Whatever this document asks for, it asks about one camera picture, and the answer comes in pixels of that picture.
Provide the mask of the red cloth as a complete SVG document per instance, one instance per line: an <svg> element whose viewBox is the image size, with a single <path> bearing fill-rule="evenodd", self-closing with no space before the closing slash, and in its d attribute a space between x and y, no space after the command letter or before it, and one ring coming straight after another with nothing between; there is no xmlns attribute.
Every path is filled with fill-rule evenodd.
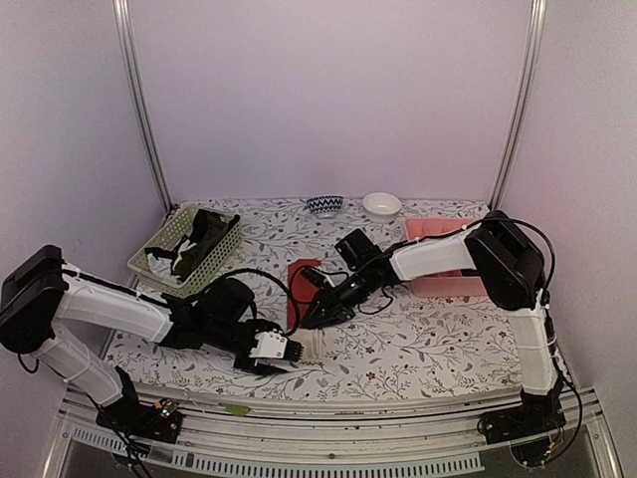
<svg viewBox="0 0 637 478"><path fill-rule="evenodd" d="M299 302L301 317L304 316L309 308L308 302L318 291L318 288L301 274L301 269L304 266L318 268L320 265L320 260L300 259L288 266L288 287ZM303 361L319 361L323 359L324 333L322 330L309 330L303 325L299 325L298 329L292 334L292 340L303 346Z"/></svg>

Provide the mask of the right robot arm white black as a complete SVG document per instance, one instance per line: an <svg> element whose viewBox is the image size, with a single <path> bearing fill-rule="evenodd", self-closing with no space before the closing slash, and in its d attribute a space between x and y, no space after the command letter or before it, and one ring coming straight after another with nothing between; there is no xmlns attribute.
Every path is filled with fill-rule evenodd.
<svg viewBox="0 0 637 478"><path fill-rule="evenodd" d="M515 426L524 434L535 434L559 411L565 385L549 313L555 259L543 257L530 239L527 233L535 229L496 210L454 231L402 241L386 250L355 229L335 245L349 277L335 286L318 284L300 324L306 329L339 325L385 286L471 271L512 328L523 377Z"/></svg>

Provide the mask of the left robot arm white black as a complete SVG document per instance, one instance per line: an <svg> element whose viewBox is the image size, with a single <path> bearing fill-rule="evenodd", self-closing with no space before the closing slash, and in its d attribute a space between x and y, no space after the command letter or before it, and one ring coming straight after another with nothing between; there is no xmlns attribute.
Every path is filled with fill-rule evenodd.
<svg viewBox="0 0 637 478"><path fill-rule="evenodd" d="M133 334L161 348L210 346L234 357L236 369L256 375L280 372L278 360L297 361L303 347L277 323L256 316L254 294L235 271L180 299L152 298L94 277L45 245L1 285L1 344L9 352L43 362L63 381L108 407L127 432L147 424L128 375L103 362L65 326L78 321Z"/></svg>

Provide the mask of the green tape piece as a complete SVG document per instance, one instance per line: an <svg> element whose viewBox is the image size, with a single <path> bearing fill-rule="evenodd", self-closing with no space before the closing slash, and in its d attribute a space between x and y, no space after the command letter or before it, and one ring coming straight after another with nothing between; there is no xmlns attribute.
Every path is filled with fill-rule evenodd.
<svg viewBox="0 0 637 478"><path fill-rule="evenodd" d="M245 417L247 416L250 411L251 408L247 405L242 405L242 404L236 404L236 403L221 403L221 406L224 408L224 410L233 415L233 416L238 416L238 417Z"/></svg>

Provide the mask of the floral patterned table mat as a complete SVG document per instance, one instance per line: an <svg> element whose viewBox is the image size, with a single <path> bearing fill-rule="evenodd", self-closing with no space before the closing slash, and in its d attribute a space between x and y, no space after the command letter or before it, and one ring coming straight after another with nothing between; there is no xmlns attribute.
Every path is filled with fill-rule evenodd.
<svg viewBox="0 0 637 478"><path fill-rule="evenodd" d="M408 218L474 219L488 210L475 201L407 199L399 218L383 225L370 222L357 199L330 219L314 216L300 199L218 199L208 207L240 216L243 239L226 269L245 269L259 314L277 322L285 320L287 305L273 279L286 279L299 259L318 259L325 271L340 274L344 264L334 246L346 233L362 229L387 247L403 238ZM234 369L232 356L215 349L162 349L123 332L113 336L106 360L136 383L185 396L385 401L518 390L522 382L507 319L485 297L424 299L397 286L373 294L353 320L314 338L321 346L316 358L267 377Z"/></svg>

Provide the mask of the blue white zigzag bowl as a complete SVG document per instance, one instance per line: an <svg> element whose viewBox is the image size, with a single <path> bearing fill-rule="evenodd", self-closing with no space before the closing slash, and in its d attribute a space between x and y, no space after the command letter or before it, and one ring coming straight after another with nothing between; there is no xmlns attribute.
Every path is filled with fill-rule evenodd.
<svg viewBox="0 0 637 478"><path fill-rule="evenodd" d="M342 210L344 198L339 195L323 195L308 198L307 210L316 217L333 217Z"/></svg>

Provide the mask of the small white bowl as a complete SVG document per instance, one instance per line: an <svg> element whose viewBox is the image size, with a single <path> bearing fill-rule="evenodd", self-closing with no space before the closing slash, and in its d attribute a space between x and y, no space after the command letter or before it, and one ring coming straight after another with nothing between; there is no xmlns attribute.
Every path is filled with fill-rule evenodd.
<svg viewBox="0 0 637 478"><path fill-rule="evenodd" d="M386 192L373 192L362 199L366 217L374 223L390 223L395 220L402 208L401 201Z"/></svg>

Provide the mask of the pink divided organizer tray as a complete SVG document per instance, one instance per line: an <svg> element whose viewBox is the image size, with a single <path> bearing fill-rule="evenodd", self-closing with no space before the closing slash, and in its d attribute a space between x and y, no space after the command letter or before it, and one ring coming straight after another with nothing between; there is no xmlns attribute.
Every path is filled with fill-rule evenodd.
<svg viewBox="0 0 637 478"><path fill-rule="evenodd" d="M475 218L407 218L405 234L408 240L443 233L469 225ZM459 298L487 296L482 280L475 271L457 270L416 278L410 282L411 293L419 298Z"/></svg>

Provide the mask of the beige perforated plastic basket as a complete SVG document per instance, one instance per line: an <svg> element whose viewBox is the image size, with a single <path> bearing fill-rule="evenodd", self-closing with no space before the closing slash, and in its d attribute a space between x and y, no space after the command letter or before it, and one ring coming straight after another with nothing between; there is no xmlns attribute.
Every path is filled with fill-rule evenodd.
<svg viewBox="0 0 637 478"><path fill-rule="evenodd" d="M133 254L127 266L145 286L186 298L211 282L241 239L240 215L186 206Z"/></svg>

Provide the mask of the front aluminium rail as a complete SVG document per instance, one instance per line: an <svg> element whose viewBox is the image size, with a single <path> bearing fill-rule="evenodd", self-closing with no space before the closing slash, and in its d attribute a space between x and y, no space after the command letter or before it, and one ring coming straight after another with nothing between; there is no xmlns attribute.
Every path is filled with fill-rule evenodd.
<svg viewBox="0 0 637 478"><path fill-rule="evenodd" d="M592 388L565 392L562 429L488 444L480 416L515 407L516 390L403 401L255 399L141 385L144 402L176 400L175 444L143 442L133 468L124 445L96 423L75 388L66 393L44 477L626 477ZM251 408L245 417L221 403Z"/></svg>

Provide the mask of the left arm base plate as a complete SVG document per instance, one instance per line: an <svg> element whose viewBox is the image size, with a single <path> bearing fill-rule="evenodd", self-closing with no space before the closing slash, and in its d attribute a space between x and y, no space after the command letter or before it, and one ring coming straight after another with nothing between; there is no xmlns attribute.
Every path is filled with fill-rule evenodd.
<svg viewBox="0 0 637 478"><path fill-rule="evenodd" d="M180 411L162 402L155 406L123 397L109 406L99 405L96 423L126 437L175 444L183 419Z"/></svg>

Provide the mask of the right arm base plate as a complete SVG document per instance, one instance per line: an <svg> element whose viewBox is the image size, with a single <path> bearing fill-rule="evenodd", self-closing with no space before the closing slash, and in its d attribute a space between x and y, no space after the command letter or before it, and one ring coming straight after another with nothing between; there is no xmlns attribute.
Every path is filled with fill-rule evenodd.
<svg viewBox="0 0 637 478"><path fill-rule="evenodd" d="M488 444L495 444L558 430L565 423L561 410L542 414L536 408L520 405L483 413L477 423L477 431Z"/></svg>

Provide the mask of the left aluminium frame post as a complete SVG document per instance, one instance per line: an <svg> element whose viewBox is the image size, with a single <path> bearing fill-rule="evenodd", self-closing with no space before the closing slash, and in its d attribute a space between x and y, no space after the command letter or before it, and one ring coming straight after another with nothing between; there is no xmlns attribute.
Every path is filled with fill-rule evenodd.
<svg viewBox="0 0 637 478"><path fill-rule="evenodd" d="M172 198L158 154L143 90L130 17L130 5L129 2L125 0L113 0L112 7L124 71L130 89L133 109L145 150L150 176L162 208L169 212L172 208Z"/></svg>

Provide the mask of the aluminium frame post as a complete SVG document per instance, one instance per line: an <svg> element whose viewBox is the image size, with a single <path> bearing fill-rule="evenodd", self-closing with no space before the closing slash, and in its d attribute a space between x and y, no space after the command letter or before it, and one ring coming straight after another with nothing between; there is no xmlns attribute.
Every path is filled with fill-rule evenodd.
<svg viewBox="0 0 637 478"><path fill-rule="evenodd" d="M531 13L513 115L496 180L489 198L489 208L491 210L498 209L501 206L514 168L538 64L547 4L546 0L531 1Z"/></svg>
<svg viewBox="0 0 637 478"><path fill-rule="evenodd" d="M130 5L129 2L125 0L113 0L112 7L124 71L130 89L133 109L145 150L150 176L162 208L169 212L172 208L172 198L158 154L143 90L130 17Z"/></svg>

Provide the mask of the right aluminium frame post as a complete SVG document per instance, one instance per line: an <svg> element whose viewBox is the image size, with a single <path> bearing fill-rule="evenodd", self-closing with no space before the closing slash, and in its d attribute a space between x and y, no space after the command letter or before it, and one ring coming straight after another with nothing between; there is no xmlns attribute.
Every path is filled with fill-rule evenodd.
<svg viewBox="0 0 637 478"><path fill-rule="evenodd" d="M498 209L501 206L514 168L538 64L547 4L546 0L531 1L531 13L513 115L496 180L489 198L489 208L491 210Z"/></svg>

